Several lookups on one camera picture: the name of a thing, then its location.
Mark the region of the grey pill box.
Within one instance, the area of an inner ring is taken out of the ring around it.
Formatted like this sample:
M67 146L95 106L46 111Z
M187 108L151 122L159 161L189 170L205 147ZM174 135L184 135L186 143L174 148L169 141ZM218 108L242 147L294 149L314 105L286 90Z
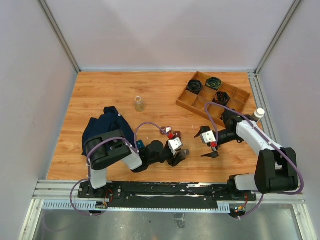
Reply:
M182 157L187 157L187 156L189 156L189 155L190 155L189 149L182 149L182 150L180 151L180 155L181 155Z

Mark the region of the clear glass pill jar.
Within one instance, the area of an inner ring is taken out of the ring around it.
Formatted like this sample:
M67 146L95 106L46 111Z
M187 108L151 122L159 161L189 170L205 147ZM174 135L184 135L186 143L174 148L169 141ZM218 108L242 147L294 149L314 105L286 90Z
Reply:
M143 112L145 110L145 103L141 96L135 97L134 105L137 112Z

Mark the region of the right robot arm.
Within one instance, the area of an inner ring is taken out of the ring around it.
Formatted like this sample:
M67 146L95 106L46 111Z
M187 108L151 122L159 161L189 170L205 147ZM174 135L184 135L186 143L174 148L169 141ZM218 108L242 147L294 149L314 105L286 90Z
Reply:
M243 115L234 109L225 109L222 121L225 128L218 132L201 126L197 137L212 149L207 157L219 156L218 148L232 141L246 142L257 156L253 174L232 175L227 181L226 193L232 200L240 199L246 191L261 194L292 194L298 188L297 155L291 147L282 147L257 125L263 113Z

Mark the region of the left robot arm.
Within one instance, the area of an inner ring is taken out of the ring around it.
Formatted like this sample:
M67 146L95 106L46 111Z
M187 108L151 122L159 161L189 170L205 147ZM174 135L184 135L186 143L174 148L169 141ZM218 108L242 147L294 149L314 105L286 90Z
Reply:
M167 162L175 167L189 156L190 151L183 149L179 136L169 135L163 144L154 140L148 145L136 142L136 147L125 139L121 130L115 130L89 138L85 144L88 165L89 191L96 198L107 193L107 168L123 162L134 173L148 169L150 165Z

